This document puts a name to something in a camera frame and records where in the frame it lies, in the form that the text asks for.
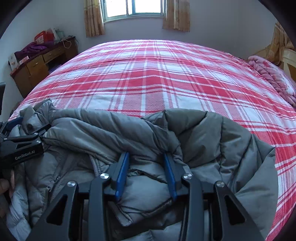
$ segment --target finger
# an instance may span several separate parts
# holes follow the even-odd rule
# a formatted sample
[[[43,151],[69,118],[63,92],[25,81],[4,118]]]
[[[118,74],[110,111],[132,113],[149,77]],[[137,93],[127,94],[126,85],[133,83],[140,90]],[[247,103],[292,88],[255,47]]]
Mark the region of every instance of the finger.
[[[15,189],[15,171],[11,170],[11,174],[10,174],[10,187],[12,188],[12,190]]]
[[[12,198],[14,190],[15,190],[15,172],[14,170],[11,170],[10,187],[8,190],[10,198]]]
[[[9,182],[6,179],[0,179],[0,194],[5,193],[9,188]]]

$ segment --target window frame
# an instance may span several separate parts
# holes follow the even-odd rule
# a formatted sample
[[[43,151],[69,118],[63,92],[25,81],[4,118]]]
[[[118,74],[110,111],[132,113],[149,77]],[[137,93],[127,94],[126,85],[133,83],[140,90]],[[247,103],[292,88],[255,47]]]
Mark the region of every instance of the window frame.
[[[162,18],[163,12],[166,8],[166,0],[160,0],[160,11],[161,13],[136,13],[135,11],[135,0],[132,0],[132,11],[131,15],[128,14],[128,0],[126,0],[126,14],[108,17],[107,15],[107,7],[106,7],[106,0],[101,0],[101,7],[102,7],[102,14],[103,14],[103,21],[104,23],[119,20],[119,19],[130,19],[130,18]]]

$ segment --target jacket zipper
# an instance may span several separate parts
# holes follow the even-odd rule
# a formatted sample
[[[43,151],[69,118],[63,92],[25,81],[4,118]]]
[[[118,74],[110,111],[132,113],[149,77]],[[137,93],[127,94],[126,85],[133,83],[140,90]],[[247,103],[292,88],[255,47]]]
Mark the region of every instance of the jacket zipper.
[[[47,206],[49,205],[50,199],[52,197],[53,190],[54,190],[57,182],[60,180],[60,178],[61,178],[60,175],[58,175],[56,177],[56,179],[54,180],[54,184],[52,185],[52,188],[50,188],[49,191],[48,191],[48,195],[47,195]]]

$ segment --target blue gripper pad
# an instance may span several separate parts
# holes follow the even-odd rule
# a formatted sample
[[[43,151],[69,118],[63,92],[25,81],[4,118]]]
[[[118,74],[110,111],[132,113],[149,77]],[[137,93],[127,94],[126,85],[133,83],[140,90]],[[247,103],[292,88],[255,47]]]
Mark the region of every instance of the blue gripper pad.
[[[15,118],[14,120],[9,121],[6,124],[6,130],[11,131],[13,129],[13,127],[15,127],[16,125],[21,125],[22,120],[23,120],[23,117],[21,116],[21,117]]]
[[[116,202],[118,202],[122,196],[124,185],[126,183],[126,175],[128,172],[128,167],[129,167],[129,153],[126,152],[123,157],[123,163],[122,163],[118,178],[116,180],[116,192],[115,192]]]
[[[172,197],[173,201],[176,201],[177,199],[176,180],[175,180],[174,173],[167,154],[164,154],[164,166],[165,166],[165,177],[168,183],[170,196]]]

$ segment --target wooden desk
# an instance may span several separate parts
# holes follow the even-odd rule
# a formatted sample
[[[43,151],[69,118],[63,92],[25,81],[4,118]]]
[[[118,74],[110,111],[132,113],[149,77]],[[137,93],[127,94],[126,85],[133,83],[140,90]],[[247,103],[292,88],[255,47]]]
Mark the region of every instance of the wooden desk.
[[[21,95],[25,98],[37,84],[49,75],[50,69],[66,63],[77,54],[75,37],[71,37],[64,43],[59,42],[30,58],[15,72],[11,73],[11,77],[14,79]]]

